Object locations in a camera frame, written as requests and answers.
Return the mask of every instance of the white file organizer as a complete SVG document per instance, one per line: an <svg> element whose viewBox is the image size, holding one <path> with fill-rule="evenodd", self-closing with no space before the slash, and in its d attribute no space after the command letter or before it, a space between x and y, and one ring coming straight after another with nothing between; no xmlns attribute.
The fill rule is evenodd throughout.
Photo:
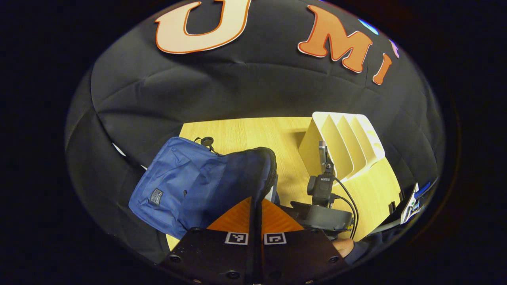
<svg viewBox="0 0 507 285"><path fill-rule="evenodd" d="M342 182L361 175L385 157L382 143L364 115L314 112L299 146L309 175L322 174L318 143L325 141L334 173Z"/></svg>

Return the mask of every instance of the blue backpack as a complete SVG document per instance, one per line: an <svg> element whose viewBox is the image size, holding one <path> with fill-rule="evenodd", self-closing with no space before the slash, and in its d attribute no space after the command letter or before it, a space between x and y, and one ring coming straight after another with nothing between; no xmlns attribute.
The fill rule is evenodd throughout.
<svg viewBox="0 0 507 285"><path fill-rule="evenodd" d="M135 187L129 208L150 226L181 239L188 229L208 227L248 197L264 198L275 177L269 148L219 155L172 137Z"/></svg>

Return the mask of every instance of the hand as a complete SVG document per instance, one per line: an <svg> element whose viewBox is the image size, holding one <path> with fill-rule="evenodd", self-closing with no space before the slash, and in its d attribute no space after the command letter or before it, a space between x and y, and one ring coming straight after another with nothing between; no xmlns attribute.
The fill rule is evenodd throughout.
<svg viewBox="0 0 507 285"><path fill-rule="evenodd" d="M354 249L354 241L350 238L338 238L333 241L333 246L342 257L346 257Z"/></svg>

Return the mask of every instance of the orange letter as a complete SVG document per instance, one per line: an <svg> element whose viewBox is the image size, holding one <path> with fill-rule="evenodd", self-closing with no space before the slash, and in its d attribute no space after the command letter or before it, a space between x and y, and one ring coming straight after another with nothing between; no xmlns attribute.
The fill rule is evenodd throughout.
<svg viewBox="0 0 507 285"><path fill-rule="evenodd" d="M378 85L384 82L384 76L392 64L392 60L387 54L383 53L382 56L384 57L384 60L382 61L382 65L380 66L379 72L373 75L373 82L375 82Z"/></svg>
<svg viewBox="0 0 507 285"><path fill-rule="evenodd" d="M207 33L187 33L190 10L201 5L201 2L181 6L155 20L159 23L155 36L158 48L168 53L198 52L223 46L239 37L245 29L250 0L215 1L224 2L222 15L219 25Z"/></svg>
<svg viewBox="0 0 507 285"><path fill-rule="evenodd" d="M308 5L308 8L315 14L315 22L310 37L306 42L299 43L298 49L309 55L325 57L328 51L324 46L329 38L331 59L337 61L352 50L343 58L343 66L357 73L363 71L363 61L372 40L360 31L347 36L338 17L317 6Z"/></svg>

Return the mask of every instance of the table surface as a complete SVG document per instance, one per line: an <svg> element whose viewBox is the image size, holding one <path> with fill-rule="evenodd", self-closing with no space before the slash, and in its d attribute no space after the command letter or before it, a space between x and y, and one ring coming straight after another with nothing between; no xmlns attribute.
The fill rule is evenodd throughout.
<svg viewBox="0 0 507 285"><path fill-rule="evenodd" d="M186 123L180 137L194 140L197 137L211 136L214 139L213 148L220 154L256 147L271 148L276 155L276 190L280 203L284 206L290 206L291 201L311 204L311 196L306 193L309 175L298 152L310 121L310 117L277 117ZM400 203L400 186L386 158L375 163L364 174L343 184L359 211L355 241L368 235L389 216L390 203ZM340 185L333 187L333 193L347 198ZM335 200L333 208L351 211L342 200ZM345 238L349 235L350 233L342 233L339 236ZM167 235L167 241L171 249L178 243L170 235Z"/></svg>

